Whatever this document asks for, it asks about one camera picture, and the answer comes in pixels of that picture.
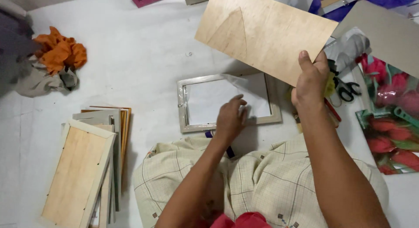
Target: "white sheet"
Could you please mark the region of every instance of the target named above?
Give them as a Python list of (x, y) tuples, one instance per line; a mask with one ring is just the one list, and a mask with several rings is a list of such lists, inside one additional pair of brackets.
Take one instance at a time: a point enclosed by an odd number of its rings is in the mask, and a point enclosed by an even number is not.
[(189, 125), (215, 123), (220, 107), (238, 94), (243, 94), (243, 99), (250, 106), (250, 117), (270, 116), (264, 74), (246, 75), (243, 78), (248, 83), (239, 88), (226, 79), (187, 85)]

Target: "flower poster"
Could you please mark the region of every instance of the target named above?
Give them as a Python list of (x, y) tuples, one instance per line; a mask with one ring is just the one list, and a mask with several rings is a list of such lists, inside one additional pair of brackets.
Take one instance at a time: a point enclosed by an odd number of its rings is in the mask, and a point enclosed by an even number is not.
[(372, 112), (356, 113), (380, 172), (419, 172), (419, 80), (375, 57), (359, 58)]

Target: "scissors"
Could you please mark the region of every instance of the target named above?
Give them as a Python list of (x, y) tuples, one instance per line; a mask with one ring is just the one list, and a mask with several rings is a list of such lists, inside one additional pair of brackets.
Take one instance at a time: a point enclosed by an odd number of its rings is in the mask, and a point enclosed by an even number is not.
[(335, 80), (338, 81), (338, 84), (336, 86), (337, 91), (338, 91), (338, 95), (339, 97), (346, 102), (351, 102), (354, 100), (354, 95), (355, 96), (360, 96), (361, 92), (355, 90), (353, 88), (353, 86), (359, 87), (359, 84), (354, 83), (354, 82), (348, 82), (345, 83), (343, 82), (340, 78), (338, 78), (337, 76), (334, 77)]

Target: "red cloth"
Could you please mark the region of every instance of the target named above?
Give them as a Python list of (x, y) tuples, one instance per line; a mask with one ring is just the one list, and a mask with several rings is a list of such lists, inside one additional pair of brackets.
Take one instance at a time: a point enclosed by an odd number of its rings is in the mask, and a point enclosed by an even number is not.
[(236, 221), (232, 221), (222, 214), (214, 221), (210, 228), (272, 228), (266, 223), (265, 217), (258, 213), (243, 213)]

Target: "person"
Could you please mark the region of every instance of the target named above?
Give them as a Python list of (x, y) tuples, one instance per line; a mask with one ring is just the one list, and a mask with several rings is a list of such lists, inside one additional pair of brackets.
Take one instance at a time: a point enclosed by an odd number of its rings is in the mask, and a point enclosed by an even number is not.
[(333, 227), (389, 228), (382, 206), (388, 190), (376, 167), (351, 156), (323, 102), (329, 68), (299, 56), (292, 90), (303, 134), (237, 160), (225, 151), (244, 129), (243, 95), (224, 104), (213, 138), (157, 144), (135, 171), (145, 228)]

